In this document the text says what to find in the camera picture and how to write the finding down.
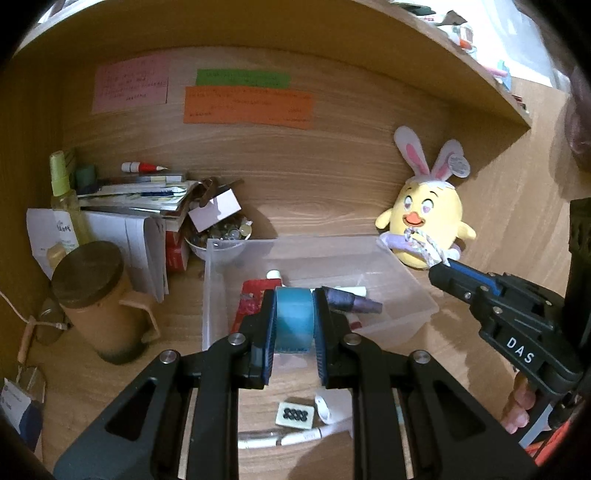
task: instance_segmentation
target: metal screw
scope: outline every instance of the metal screw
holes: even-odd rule
[[[413,352],[413,360],[418,364],[424,365],[431,361],[431,355],[425,350],[417,350]]]
[[[177,352],[174,350],[165,350],[158,358],[160,358],[160,361],[164,364],[171,364],[177,359]]]
[[[348,333],[343,337],[343,340],[347,345],[359,345],[361,343],[361,337],[357,333]]]
[[[246,337],[244,336],[243,333],[233,333],[228,336],[228,342],[230,342],[230,345],[234,345],[234,346],[242,345],[245,340],[246,340]]]

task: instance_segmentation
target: finger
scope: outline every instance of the finger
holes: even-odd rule
[[[515,399],[515,396],[513,395],[514,392],[509,393],[509,396],[507,396],[507,402],[505,403],[505,406],[503,407],[503,416],[507,415],[511,410],[513,410],[514,408],[521,408],[522,410],[525,410],[520,403]]]
[[[512,409],[503,416],[507,424],[513,424],[519,428],[525,427],[530,420],[528,413],[519,405],[515,404]]]
[[[529,388],[525,377],[515,379],[513,398],[524,409],[529,410],[535,404],[535,393]]]
[[[517,431],[517,427],[510,422],[507,423],[501,421],[501,425],[503,425],[503,428],[507,431],[507,433],[510,433],[512,435]]]

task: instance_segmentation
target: sticker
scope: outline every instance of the sticker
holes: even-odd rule
[[[31,398],[8,379],[4,379],[4,388],[0,394],[0,410],[15,430],[21,434],[21,420]]]
[[[465,179],[470,174],[470,164],[461,155],[452,154],[447,159],[447,166],[456,177]]]
[[[72,217],[69,212],[63,210],[54,210],[53,216],[56,219],[56,227],[60,235],[61,244],[64,246],[66,252],[70,253],[80,246],[76,238],[74,225],[72,224]]]

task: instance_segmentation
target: green bottle cap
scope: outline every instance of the green bottle cap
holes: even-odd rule
[[[64,152],[57,151],[49,157],[49,168],[51,170],[51,189],[53,196],[59,197],[70,190],[70,180],[66,171],[66,158]]]

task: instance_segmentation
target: chick plush toy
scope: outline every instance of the chick plush toy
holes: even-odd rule
[[[457,140],[446,142],[429,171],[414,131],[400,127],[394,141],[415,176],[404,184],[394,206],[375,221],[379,229],[390,225],[380,239],[409,267],[429,268],[445,258],[458,260],[456,238],[476,238],[476,232],[462,222],[462,202],[456,189],[446,181],[452,174],[465,178],[470,173],[462,146]]]

